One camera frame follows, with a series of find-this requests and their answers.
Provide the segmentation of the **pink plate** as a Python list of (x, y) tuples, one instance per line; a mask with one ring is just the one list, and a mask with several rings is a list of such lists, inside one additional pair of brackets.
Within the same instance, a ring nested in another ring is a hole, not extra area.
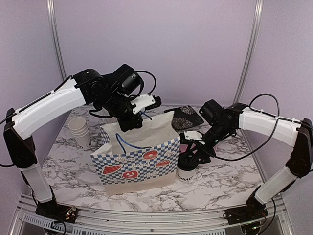
[(192, 144), (181, 144), (180, 147), (179, 147), (179, 153), (182, 154), (182, 153), (194, 153), (196, 152), (196, 145), (194, 143)]

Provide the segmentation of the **checkered paper bag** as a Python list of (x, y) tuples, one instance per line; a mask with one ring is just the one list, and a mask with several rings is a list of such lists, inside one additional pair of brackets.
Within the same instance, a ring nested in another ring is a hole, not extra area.
[(102, 146), (91, 154), (109, 195), (160, 188), (174, 183), (180, 136), (171, 123), (174, 112), (143, 120), (140, 129), (122, 132), (119, 124), (100, 128)]

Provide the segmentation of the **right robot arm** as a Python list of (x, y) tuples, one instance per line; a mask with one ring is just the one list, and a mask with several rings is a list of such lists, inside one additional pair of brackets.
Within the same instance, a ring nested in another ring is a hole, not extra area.
[[(200, 114), (210, 125), (210, 129), (202, 134), (187, 131), (182, 134), (182, 142), (186, 149), (179, 154), (177, 174), (180, 180), (189, 181), (196, 168), (210, 161), (241, 161), (253, 154), (262, 153), (277, 155), (278, 149), (285, 146), (288, 157), (281, 168), (272, 174), (247, 199), (242, 215), (253, 219), (261, 212), (261, 207), (276, 195), (286, 191), (297, 179), (307, 176), (313, 164), (313, 123), (310, 119), (287, 118), (281, 116), (280, 105), (276, 100), (276, 113), (271, 114), (256, 109), (252, 104), (234, 103), (227, 108), (215, 100), (209, 100), (200, 108)], [(237, 131), (253, 132), (264, 136), (264, 142), (249, 153), (237, 158), (225, 158), (215, 153), (215, 146)]]

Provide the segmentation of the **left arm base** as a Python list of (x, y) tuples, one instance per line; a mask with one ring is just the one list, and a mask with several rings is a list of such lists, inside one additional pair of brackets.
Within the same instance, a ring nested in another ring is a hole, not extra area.
[(35, 213), (40, 216), (74, 224), (78, 209), (74, 206), (65, 206), (57, 203), (39, 203)]

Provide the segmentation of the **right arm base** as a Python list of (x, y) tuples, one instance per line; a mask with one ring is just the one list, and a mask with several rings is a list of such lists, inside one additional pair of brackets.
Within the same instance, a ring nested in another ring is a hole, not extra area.
[(248, 205), (227, 209), (223, 214), (223, 218), (228, 221), (229, 225), (244, 223), (260, 218), (266, 219), (267, 216), (268, 211), (265, 206), (256, 208)]

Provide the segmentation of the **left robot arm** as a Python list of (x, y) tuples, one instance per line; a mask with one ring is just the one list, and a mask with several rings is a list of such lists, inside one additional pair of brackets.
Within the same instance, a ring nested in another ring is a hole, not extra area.
[(93, 104), (97, 110), (106, 109), (110, 116), (117, 118), (123, 132), (141, 128), (142, 117), (129, 98), (137, 87), (143, 87), (143, 80), (126, 64), (106, 75), (86, 69), (69, 76), (56, 89), (25, 107), (7, 112), (3, 135), (11, 160), (34, 191), (38, 206), (50, 217), (59, 217), (62, 207), (56, 202), (37, 161), (34, 132), (55, 118), (88, 104)]

